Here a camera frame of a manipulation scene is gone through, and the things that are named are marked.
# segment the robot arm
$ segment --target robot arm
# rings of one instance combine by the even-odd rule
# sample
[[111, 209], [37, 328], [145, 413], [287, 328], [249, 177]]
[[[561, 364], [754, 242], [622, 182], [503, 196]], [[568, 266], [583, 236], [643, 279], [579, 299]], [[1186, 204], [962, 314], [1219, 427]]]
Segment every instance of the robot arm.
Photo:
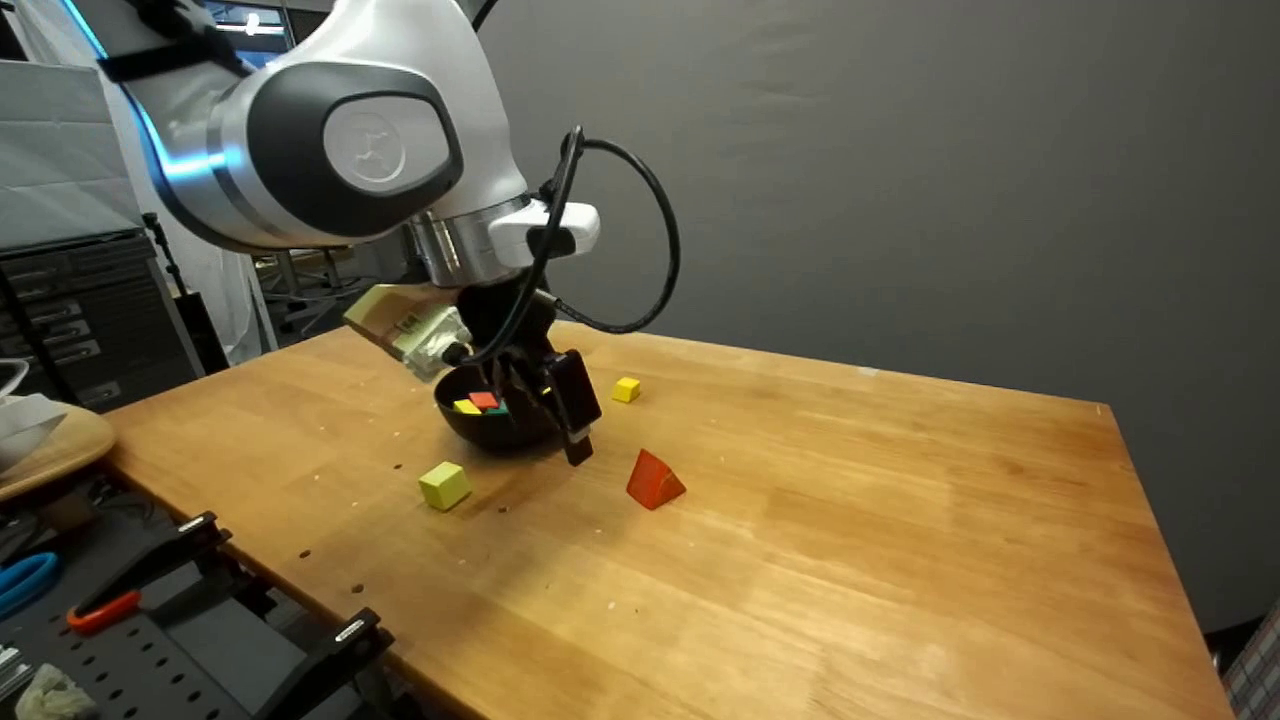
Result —
[[[547, 209], [456, 0], [341, 0], [298, 51], [246, 78], [193, 0], [64, 0], [124, 90], [153, 182], [197, 236], [241, 249], [359, 245], [434, 214], [439, 284], [534, 266]], [[563, 214], [578, 251], [601, 220]]]

